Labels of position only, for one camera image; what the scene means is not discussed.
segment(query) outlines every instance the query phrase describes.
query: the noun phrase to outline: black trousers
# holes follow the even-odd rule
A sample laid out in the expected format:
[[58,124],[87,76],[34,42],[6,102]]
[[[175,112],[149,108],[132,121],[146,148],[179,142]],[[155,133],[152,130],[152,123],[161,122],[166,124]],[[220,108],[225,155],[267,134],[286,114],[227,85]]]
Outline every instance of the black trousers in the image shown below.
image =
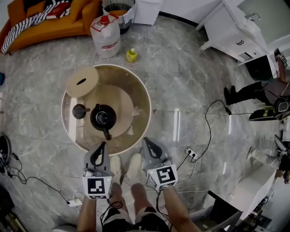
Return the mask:
[[256,82],[254,84],[248,85],[242,88],[236,94],[231,93],[232,103],[238,103],[249,99],[258,99],[261,102],[264,102],[268,106],[272,106],[265,95],[265,91],[262,90],[262,82]]

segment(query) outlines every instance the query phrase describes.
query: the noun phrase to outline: yellow bottle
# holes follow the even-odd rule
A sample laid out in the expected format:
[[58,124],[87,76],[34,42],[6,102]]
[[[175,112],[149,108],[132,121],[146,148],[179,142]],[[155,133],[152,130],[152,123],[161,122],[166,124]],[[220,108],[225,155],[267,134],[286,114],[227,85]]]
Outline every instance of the yellow bottle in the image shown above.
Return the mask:
[[127,61],[132,62],[132,63],[136,61],[137,53],[135,52],[134,48],[127,51],[126,59]]

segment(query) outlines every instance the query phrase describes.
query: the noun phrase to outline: white plastic jug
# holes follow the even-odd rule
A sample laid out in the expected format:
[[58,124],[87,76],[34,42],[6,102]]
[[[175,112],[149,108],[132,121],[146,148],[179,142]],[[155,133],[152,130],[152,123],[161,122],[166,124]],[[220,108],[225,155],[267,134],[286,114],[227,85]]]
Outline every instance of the white plastic jug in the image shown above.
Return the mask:
[[97,54],[101,58],[115,56],[120,48],[118,18],[108,14],[98,17],[91,24],[91,34]]

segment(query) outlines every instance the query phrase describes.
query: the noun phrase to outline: electrical socket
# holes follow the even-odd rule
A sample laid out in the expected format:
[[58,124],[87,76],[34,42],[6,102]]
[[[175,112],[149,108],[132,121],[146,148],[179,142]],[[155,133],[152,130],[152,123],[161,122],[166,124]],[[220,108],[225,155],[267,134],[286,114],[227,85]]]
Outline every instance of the electrical socket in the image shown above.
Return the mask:
[[194,158],[194,159],[197,159],[197,157],[198,157],[198,155],[197,155],[193,150],[191,150],[190,148],[187,148],[187,149],[185,150],[185,152],[186,152],[187,154],[189,154],[189,156],[191,156],[191,157]]
[[69,206],[70,207],[79,207],[82,206],[82,200],[81,199],[74,199],[74,200],[70,200],[69,202]]

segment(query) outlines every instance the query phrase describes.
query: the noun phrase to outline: orange sofa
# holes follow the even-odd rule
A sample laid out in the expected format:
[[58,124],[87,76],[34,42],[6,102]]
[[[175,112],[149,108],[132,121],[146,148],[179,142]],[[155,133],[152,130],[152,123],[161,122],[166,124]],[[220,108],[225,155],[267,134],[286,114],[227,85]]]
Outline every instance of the orange sofa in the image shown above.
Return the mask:
[[[11,19],[11,15],[16,15],[16,17],[21,14],[26,15],[24,8],[24,12],[19,12],[19,7],[15,7],[19,6],[19,1],[23,2],[24,0],[14,0],[8,5],[8,15],[10,18],[0,32],[1,47],[12,27],[11,22],[15,22],[15,19]],[[47,19],[39,25],[29,27],[11,44],[8,53],[50,39],[76,35],[91,35],[91,23],[100,15],[101,4],[102,0],[73,0],[70,15],[59,19]]]

